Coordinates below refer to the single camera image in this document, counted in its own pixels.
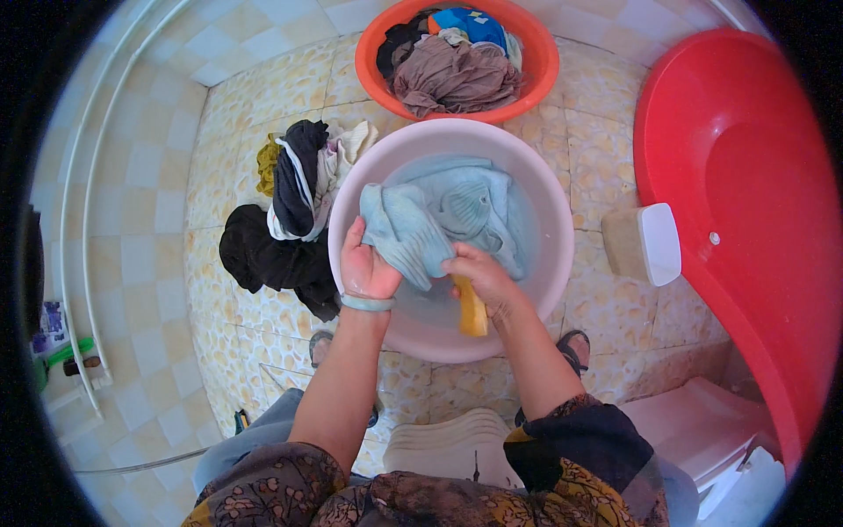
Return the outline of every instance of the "yellow soap bar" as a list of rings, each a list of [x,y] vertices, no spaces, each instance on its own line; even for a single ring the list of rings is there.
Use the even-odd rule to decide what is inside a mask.
[[[460,275],[451,275],[459,290],[459,332],[468,336],[486,336],[489,334],[489,318],[486,305],[477,296],[471,280]]]

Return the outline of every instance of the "sleeve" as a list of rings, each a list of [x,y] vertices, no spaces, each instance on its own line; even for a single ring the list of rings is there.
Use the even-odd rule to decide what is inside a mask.
[[[259,447],[205,487],[183,525],[310,525],[345,485],[336,460],[319,447]]]
[[[585,469],[617,492],[638,522],[651,524],[663,505],[652,446],[617,406],[589,394],[513,431],[504,451],[531,493],[564,492],[573,475]]]

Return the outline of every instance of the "left hand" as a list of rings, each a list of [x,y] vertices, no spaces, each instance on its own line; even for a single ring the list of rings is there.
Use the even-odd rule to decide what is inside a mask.
[[[340,253],[342,285],[353,297],[392,298],[403,277],[374,247],[361,243],[365,230],[366,222],[357,216],[346,233]]]

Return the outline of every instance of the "bracelet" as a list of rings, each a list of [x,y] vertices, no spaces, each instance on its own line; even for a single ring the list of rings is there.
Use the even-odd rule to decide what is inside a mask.
[[[389,311],[395,305],[395,297],[387,298],[386,300],[375,300],[343,294],[341,300],[342,305],[346,305],[352,309],[360,309],[361,311]]]

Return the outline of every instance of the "floral patterned shirt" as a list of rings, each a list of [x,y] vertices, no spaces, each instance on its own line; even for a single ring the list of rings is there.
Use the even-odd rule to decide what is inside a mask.
[[[183,525],[668,525],[652,448],[591,395],[516,429],[504,450],[529,493],[399,471],[347,487],[319,447],[260,447],[205,487]]]

